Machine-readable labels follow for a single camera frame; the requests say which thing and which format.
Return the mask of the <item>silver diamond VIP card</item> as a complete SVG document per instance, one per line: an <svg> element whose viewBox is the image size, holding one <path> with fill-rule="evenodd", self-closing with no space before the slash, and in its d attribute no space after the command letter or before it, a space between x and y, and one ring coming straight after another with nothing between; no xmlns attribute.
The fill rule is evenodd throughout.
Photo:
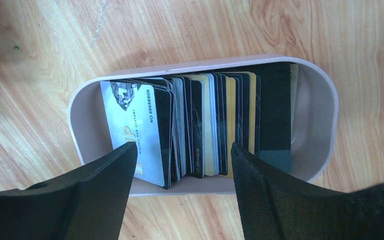
<svg viewBox="0 0 384 240"><path fill-rule="evenodd" d="M101 81L103 105L113 148L127 142L137 146L134 177L161 188L169 187L167 113L158 117L158 94L149 84Z"/></svg>

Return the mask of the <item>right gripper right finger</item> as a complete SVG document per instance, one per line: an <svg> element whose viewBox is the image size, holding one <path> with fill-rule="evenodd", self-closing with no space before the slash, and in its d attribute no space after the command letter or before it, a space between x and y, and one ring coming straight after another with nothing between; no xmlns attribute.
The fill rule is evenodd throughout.
<svg viewBox="0 0 384 240"><path fill-rule="evenodd" d="M246 240L384 240L384 183L354 192L313 185L231 147Z"/></svg>

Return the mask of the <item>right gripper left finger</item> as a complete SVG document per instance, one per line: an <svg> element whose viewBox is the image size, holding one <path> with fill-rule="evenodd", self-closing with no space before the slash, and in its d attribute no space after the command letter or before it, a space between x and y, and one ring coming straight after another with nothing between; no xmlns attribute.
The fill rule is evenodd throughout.
<svg viewBox="0 0 384 240"><path fill-rule="evenodd" d="M116 240L138 150L128 142L24 190L0 191L0 240Z"/></svg>

